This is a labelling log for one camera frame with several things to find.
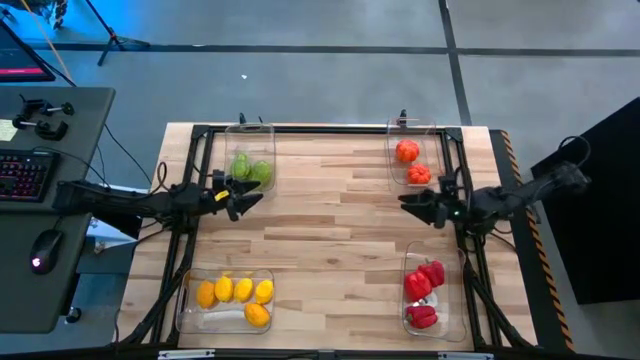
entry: clear plastic container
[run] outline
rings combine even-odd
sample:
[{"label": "clear plastic container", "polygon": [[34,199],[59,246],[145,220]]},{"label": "clear plastic container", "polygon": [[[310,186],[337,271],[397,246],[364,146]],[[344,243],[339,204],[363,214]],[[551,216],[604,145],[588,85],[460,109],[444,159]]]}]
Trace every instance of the clear plastic container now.
[{"label": "clear plastic container", "polygon": [[[402,302],[400,314],[402,326],[411,335],[427,336],[451,342],[463,341],[467,335],[463,318],[462,268],[458,253],[452,255],[429,256],[433,253],[433,246],[429,241],[415,241],[407,246],[403,263],[404,276],[416,271],[419,265],[438,260],[444,266],[444,284],[433,289],[431,294],[418,302],[410,302],[402,285]],[[407,308],[410,306],[431,305],[436,309],[438,321],[426,329],[413,328],[405,320]]]},{"label": "clear plastic container", "polygon": [[[240,303],[235,300],[221,302],[216,300],[214,305],[208,309],[203,309],[198,305],[196,293],[198,287],[204,280],[213,283],[226,275],[231,278],[233,284],[238,283],[243,278],[253,280],[253,290],[248,301]],[[184,334],[264,334],[271,327],[273,321],[273,298],[264,305],[271,314],[271,321],[265,327],[254,327],[244,318],[244,306],[255,303],[256,286],[262,280],[274,281],[273,273],[270,270],[203,270],[191,269],[187,271],[182,279],[182,286],[178,292],[178,303],[176,316],[176,328]]]},{"label": "clear plastic container", "polygon": [[[420,150],[418,157],[410,163],[396,158],[396,146],[402,140],[413,141]],[[438,177],[443,174],[440,160],[442,144],[436,135],[435,122],[402,117],[389,119],[385,147],[389,188],[393,193],[417,193],[438,184]],[[431,180],[427,184],[410,184],[408,181],[409,167],[418,163],[427,166],[431,172]]]},{"label": "clear plastic container", "polygon": [[[263,182],[254,191],[266,193],[272,190],[276,184],[276,136],[273,125],[229,126],[225,130],[224,169],[226,174],[238,180]],[[271,171],[270,176],[265,175],[268,170]]]}]

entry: green lime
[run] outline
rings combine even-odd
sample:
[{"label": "green lime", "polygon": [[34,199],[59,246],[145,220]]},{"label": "green lime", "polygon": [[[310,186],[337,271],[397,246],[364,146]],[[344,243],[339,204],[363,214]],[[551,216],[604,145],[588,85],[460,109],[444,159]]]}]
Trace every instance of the green lime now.
[{"label": "green lime", "polygon": [[249,177],[251,165],[249,165],[248,157],[244,154],[238,154],[231,164],[231,176],[237,180],[245,180]]},{"label": "green lime", "polygon": [[266,161],[258,161],[251,167],[251,174],[249,174],[249,180],[260,181],[260,187],[269,184],[271,181],[271,165]]},{"label": "green lime", "polygon": [[249,157],[247,154],[238,154],[236,155],[236,161],[249,161]]}]

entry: monitor screen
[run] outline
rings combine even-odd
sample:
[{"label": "monitor screen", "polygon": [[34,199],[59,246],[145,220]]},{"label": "monitor screen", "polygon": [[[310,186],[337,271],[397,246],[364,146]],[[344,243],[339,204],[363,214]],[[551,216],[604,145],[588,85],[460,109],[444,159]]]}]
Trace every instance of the monitor screen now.
[{"label": "monitor screen", "polygon": [[0,20],[0,82],[53,81],[36,53]]}]

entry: yellow fruit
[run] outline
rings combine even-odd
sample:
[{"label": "yellow fruit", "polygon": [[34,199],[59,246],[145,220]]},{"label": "yellow fruit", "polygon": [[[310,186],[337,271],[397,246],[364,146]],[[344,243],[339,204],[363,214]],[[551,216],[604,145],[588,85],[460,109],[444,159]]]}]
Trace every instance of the yellow fruit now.
[{"label": "yellow fruit", "polygon": [[260,304],[247,304],[244,307],[244,317],[255,327],[264,327],[271,320],[269,311]]},{"label": "yellow fruit", "polygon": [[231,300],[233,295],[233,282],[226,276],[222,276],[216,283],[216,298],[218,300],[227,302]]},{"label": "yellow fruit", "polygon": [[236,284],[233,290],[233,298],[238,302],[245,302],[251,297],[251,290],[253,290],[253,281],[249,278],[244,278]]},{"label": "yellow fruit", "polygon": [[216,301],[215,295],[215,284],[211,281],[205,280],[200,283],[198,286],[198,291],[196,292],[196,300],[198,301],[198,305],[201,308],[206,309],[211,307],[213,303]]},{"label": "yellow fruit", "polygon": [[273,297],[273,281],[262,280],[258,286],[256,286],[256,302],[258,304],[266,304],[271,301]]}]

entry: red pepper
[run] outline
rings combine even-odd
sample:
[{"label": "red pepper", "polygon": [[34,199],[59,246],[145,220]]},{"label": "red pepper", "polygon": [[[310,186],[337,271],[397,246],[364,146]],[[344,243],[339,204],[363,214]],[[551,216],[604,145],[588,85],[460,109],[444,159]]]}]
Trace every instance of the red pepper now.
[{"label": "red pepper", "polygon": [[418,301],[431,294],[431,283],[420,271],[414,271],[404,277],[404,291],[409,301]]},{"label": "red pepper", "polygon": [[433,287],[444,284],[444,266],[440,261],[435,260],[429,265],[420,265],[418,271],[429,279]]},{"label": "red pepper", "polygon": [[424,329],[435,324],[438,321],[438,315],[436,315],[436,309],[433,306],[409,306],[405,319],[411,327]]}]

